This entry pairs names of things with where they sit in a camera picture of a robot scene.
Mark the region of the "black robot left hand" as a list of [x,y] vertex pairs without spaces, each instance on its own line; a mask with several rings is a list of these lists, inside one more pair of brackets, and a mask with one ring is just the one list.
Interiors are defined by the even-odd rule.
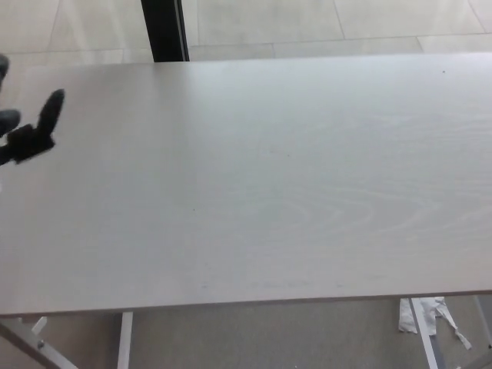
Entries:
[[1,110],[1,165],[14,161],[17,165],[51,150],[55,146],[52,134],[58,124],[65,90],[52,92],[41,109],[36,126],[19,126],[22,115],[17,109]]

